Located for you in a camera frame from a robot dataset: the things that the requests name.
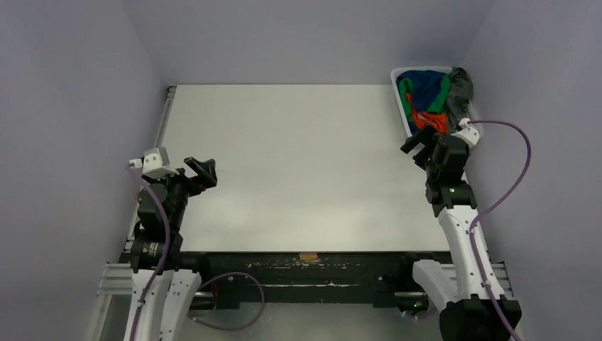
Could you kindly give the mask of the blue t-shirt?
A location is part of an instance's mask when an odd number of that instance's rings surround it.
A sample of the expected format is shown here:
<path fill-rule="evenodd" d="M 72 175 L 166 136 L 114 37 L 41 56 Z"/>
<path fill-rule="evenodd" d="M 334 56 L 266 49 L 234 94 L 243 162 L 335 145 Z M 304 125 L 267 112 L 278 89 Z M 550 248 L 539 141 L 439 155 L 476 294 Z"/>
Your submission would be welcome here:
<path fill-rule="evenodd" d="M 439 133 L 448 133 L 447 95 L 449 75 L 434 70 L 409 70 L 395 79 L 401 107 L 410 135 L 430 125 Z"/>

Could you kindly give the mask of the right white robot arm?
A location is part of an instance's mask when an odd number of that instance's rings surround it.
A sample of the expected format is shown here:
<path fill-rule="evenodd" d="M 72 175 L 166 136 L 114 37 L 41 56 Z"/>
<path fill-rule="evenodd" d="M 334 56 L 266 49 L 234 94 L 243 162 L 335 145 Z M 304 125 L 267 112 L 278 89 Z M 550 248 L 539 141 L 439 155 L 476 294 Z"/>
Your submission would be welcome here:
<path fill-rule="evenodd" d="M 455 277 L 438 261 L 416 261 L 412 278 L 439 311 L 443 340 L 519 340 L 522 311 L 504 290 L 488 257 L 481 213 L 464 167 L 480 133 L 475 122 L 463 119 L 453 134 L 426 125 L 401 146 L 404 153 L 418 145 L 415 164 L 425 171 L 425 196 L 449 245 Z"/>

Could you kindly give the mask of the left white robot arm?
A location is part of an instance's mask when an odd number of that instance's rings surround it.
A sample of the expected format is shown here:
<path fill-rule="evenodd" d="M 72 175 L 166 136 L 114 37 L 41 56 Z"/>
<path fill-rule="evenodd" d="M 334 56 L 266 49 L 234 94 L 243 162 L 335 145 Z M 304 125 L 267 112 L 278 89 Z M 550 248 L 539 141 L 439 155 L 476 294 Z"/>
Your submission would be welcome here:
<path fill-rule="evenodd" d="M 131 160 L 126 171 L 141 185 L 131 246 L 131 305 L 125 340 L 176 340 L 202 282 L 199 258 L 182 254 L 180 226 L 191 197 L 217 185 L 213 159 L 170 168 L 158 154 Z"/>

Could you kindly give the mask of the orange t-shirt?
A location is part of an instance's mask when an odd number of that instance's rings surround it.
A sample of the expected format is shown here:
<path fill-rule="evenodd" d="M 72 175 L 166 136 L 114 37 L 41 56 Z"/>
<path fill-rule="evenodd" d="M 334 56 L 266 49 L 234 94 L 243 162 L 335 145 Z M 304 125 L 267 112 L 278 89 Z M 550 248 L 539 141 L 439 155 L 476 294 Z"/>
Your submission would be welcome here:
<path fill-rule="evenodd" d="M 423 128 L 426 125 L 433 126 L 439 133 L 448 134 L 448 114 L 447 113 L 433 113 L 433 112 L 419 112 L 416 110 L 413 104 L 413 97 L 410 93 L 405 94 L 406 99 L 410 104 L 410 116 L 418 129 Z"/>

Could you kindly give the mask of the green t-shirt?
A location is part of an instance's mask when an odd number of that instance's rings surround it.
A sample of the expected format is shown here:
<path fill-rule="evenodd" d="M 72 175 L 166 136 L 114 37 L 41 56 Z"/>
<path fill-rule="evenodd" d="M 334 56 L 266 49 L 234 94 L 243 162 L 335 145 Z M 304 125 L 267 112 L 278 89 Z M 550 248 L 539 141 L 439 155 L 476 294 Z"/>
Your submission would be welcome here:
<path fill-rule="evenodd" d="M 407 117 L 410 116 L 410 104 L 406 93 L 412 95 L 413 104 L 419 112 L 443 111 L 450 85 L 447 73 L 432 70 L 407 71 L 400 74 L 396 81 Z"/>

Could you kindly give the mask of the grey t-shirt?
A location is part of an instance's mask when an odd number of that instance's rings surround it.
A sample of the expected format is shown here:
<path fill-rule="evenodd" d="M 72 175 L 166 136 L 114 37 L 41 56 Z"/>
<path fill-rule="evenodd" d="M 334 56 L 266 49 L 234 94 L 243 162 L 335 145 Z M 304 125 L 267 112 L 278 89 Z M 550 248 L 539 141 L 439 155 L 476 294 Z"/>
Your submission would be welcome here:
<path fill-rule="evenodd" d="M 449 91 L 446 98 L 448 109 L 447 126 L 456 131 L 460 121 L 470 117 L 469 105 L 474 95 L 474 84 L 469 73 L 462 67 L 453 67 L 449 76 Z"/>

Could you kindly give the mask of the white plastic laundry basket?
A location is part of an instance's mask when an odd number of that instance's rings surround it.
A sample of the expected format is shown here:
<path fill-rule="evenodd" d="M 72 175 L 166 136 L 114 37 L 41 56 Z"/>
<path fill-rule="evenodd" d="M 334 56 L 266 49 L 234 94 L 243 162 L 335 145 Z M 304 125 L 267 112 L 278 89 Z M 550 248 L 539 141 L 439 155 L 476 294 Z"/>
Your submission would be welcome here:
<path fill-rule="evenodd" d="M 449 73 L 452 71 L 452 66 L 426 65 L 426 66 L 398 67 L 398 68 L 395 68 L 390 71 L 390 81 L 393 86 L 395 100 L 397 102 L 398 110 L 400 112 L 400 118 L 401 118 L 403 126 L 404 126 L 405 134 L 408 138 L 413 136 L 411 124 L 409 123 L 409 121 L 406 117 L 406 114 L 405 114 L 405 110 L 403 109 L 403 103 L 401 100 L 401 95 L 398 91 L 398 84 L 397 84 L 396 80 L 397 80 L 397 77 L 404 72 L 418 71 L 418 70 L 419 71 L 432 70 L 432 71 L 436 71 L 436 72 Z"/>

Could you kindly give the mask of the brown tape piece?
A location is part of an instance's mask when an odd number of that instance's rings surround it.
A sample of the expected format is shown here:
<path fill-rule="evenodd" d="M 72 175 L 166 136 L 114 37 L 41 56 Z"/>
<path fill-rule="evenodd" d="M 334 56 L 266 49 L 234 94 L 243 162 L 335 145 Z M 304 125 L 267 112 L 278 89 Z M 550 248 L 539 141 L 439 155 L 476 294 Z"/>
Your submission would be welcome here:
<path fill-rule="evenodd" d="M 299 253 L 299 260 L 302 263 L 310 263 L 313 261 L 317 261 L 319 259 L 319 255 L 316 252 L 302 252 Z"/>

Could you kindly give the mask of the aluminium rail frame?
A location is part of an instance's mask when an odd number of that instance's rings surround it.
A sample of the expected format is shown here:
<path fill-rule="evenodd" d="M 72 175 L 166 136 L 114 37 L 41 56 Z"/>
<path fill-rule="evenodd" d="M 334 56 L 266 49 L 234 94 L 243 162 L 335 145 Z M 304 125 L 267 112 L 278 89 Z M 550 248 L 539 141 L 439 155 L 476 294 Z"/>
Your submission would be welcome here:
<path fill-rule="evenodd" d="M 176 86 L 169 86 L 166 90 L 166 98 L 163 105 L 162 114 L 160 116 L 160 123 L 153 142 L 155 147 L 158 147 L 162 144 L 165 127 L 167 125 L 170 110 L 173 105 L 176 89 Z M 97 295 L 130 295 L 132 280 L 130 274 L 131 269 L 128 266 L 129 264 L 106 264 Z"/>

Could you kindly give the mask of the black base frame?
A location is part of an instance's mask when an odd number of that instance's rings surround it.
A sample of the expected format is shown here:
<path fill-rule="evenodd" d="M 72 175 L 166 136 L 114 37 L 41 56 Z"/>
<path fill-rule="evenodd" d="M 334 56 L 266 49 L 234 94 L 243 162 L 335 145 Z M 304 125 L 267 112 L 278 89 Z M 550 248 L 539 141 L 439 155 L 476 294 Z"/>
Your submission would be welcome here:
<path fill-rule="evenodd" d="M 419 260 L 450 264 L 445 251 L 318 252 L 302 263 L 299 253 L 183 251 L 199 258 L 202 283 L 193 310 L 238 309 L 243 303 L 369 304 L 374 308 L 425 310 L 426 295 L 412 279 Z"/>

